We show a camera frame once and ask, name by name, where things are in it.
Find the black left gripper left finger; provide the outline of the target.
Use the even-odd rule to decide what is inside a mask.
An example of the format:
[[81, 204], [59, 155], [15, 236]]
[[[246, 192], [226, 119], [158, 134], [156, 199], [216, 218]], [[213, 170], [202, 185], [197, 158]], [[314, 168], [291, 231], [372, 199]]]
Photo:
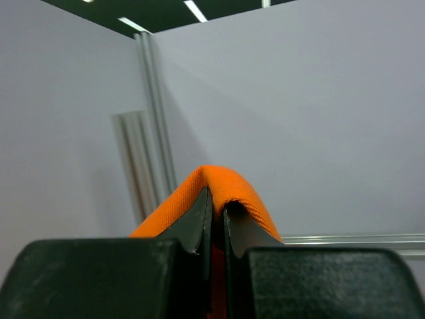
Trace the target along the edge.
[[1, 287], [1, 317], [206, 318], [212, 217], [204, 187], [154, 238], [29, 243]]

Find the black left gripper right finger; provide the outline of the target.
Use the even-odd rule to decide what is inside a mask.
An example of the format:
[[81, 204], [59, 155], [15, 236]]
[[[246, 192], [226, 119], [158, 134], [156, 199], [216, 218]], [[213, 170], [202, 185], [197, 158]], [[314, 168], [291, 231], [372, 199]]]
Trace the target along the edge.
[[243, 207], [223, 213], [229, 318], [423, 318], [408, 265], [388, 249], [297, 247]]

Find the orange trousers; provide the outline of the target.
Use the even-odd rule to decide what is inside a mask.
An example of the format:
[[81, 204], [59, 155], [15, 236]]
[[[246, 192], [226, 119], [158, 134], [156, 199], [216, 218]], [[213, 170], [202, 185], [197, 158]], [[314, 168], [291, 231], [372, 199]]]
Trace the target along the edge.
[[195, 203], [202, 188], [209, 189], [212, 199], [212, 221], [218, 236], [211, 243], [211, 312], [208, 318], [226, 318], [226, 262], [224, 255], [222, 214], [231, 202], [240, 203], [272, 238], [279, 241], [280, 235], [260, 196], [245, 178], [236, 171], [219, 165], [202, 165], [194, 170], [182, 184], [138, 226], [131, 234], [133, 238], [156, 237], [182, 217]]

